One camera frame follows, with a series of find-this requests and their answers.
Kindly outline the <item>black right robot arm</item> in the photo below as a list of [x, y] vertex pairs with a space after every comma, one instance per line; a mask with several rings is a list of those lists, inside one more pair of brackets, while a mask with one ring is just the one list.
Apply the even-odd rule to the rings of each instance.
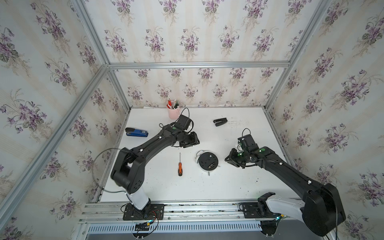
[[335, 230], [347, 218], [335, 186], [324, 185], [307, 177], [268, 147], [243, 152], [232, 149], [225, 161], [242, 169], [258, 166], [272, 173], [300, 197], [298, 201], [291, 201], [274, 193], [264, 194], [258, 198], [259, 212], [262, 215], [273, 213], [295, 218], [320, 237]]

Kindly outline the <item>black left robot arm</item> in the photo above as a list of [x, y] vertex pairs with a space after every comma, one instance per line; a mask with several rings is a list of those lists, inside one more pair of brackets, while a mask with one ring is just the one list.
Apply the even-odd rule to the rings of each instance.
[[179, 142], [180, 148], [188, 148], [200, 143], [196, 132], [186, 132], [171, 125], [166, 125], [154, 137], [145, 143], [119, 151], [111, 171], [111, 179], [124, 189], [131, 205], [143, 215], [150, 212], [151, 200], [142, 189], [147, 163], [163, 149]]

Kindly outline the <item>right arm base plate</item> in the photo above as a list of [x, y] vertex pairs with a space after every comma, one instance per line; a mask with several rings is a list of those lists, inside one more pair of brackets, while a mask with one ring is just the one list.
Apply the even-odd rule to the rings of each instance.
[[268, 207], [258, 202], [240, 203], [239, 211], [246, 219], [277, 219], [281, 215], [272, 213]]

